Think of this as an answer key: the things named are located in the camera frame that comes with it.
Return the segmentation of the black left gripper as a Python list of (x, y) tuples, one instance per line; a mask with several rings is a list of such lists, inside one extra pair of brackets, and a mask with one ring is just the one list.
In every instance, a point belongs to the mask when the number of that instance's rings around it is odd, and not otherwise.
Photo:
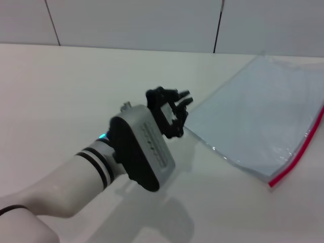
[[(182, 137), (183, 127), (188, 116), (187, 106), (193, 102), (193, 98), (188, 90), (178, 91), (174, 89), (164, 89), (158, 87), (146, 92), (147, 108), (150, 110), (153, 118), (160, 130), (168, 139)], [(170, 122), (162, 111), (164, 105), (169, 105), (171, 113), (175, 116)]]

